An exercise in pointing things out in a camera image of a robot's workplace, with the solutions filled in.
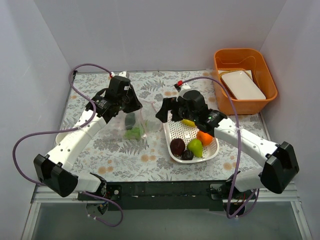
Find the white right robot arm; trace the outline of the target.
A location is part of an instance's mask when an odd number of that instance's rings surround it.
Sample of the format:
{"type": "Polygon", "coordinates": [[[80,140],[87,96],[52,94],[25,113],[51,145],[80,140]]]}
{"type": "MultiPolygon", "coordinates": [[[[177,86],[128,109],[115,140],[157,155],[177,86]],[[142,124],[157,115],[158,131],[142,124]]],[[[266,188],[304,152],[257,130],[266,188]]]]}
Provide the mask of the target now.
{"type": "Polygon", "coordinates": [[[226,186],[227,195],[232,199],[239,198],[248,190],[260,188],[281,194],[300,170],[291,144],[286,141],[278,144],[239,128],[224,113],[208,108],[197,90],[188,90],[179,97],[164,98],[155,116],[166,123],[169,113],[172,121],[190,120],[200,131],[237,147],[260,165],[254,170],[237,172],[235,181],[226,186]]]}

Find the green grape bunch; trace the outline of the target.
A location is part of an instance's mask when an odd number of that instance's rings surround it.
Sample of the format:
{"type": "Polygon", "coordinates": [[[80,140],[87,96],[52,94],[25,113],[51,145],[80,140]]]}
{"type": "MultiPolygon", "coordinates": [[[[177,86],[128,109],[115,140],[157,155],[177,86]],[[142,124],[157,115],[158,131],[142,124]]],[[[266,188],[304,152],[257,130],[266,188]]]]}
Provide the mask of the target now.
{"type": "Polygon", "coordinates": [[[139,140],[142,138],[144,135],[144,130],[140,127],[133,127],[132,129],[127,129],[123,135],[124,139],[129,139],[129,140],[139,140]]]}

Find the dark green avocado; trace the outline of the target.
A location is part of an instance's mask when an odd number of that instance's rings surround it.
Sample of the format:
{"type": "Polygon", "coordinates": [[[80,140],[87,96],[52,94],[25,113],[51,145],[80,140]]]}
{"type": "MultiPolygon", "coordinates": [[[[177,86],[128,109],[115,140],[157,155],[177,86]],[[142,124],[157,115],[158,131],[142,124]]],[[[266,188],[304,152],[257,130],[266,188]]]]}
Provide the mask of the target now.
{"type": "Polygon", "coordinates": [[[125,129],[131,130],[136,124],[136,115],[134,112],[127,113],[124,120],[125,129]]]}

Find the clear zip top bag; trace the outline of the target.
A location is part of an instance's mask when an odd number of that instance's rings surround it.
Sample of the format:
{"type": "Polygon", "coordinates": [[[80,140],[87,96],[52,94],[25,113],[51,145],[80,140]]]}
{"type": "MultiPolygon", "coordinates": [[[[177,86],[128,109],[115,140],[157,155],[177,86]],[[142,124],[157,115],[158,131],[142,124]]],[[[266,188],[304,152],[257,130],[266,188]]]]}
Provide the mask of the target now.
{"type": "Polygon", "coordinates": [[[155,103],[142,100],[142,108],[131,113],[123,111],[112,118],[101,130],[110,139],[140,140],[162,129],[156,118],[155,103]]]}

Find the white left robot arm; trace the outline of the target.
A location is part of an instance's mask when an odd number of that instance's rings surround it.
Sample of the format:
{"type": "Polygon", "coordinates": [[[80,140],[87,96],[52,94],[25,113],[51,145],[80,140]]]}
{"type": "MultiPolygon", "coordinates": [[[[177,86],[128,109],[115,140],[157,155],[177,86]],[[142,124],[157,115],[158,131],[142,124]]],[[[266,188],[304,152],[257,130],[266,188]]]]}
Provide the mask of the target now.
{"type": "Polygon", "coordinates": [[[73,174],[73,165],[91,139],[120,111],[129,114],[142,108],[125,71],[113,76],[109,86],[92,101],[74,126],[76,130],[58,134],[56,146],[45,156],[38,154],[33,161],[39,181],[61,197],[72,192],[89,192],[95,200],[106,196],[104,178],[94,173],[73,174]]]}

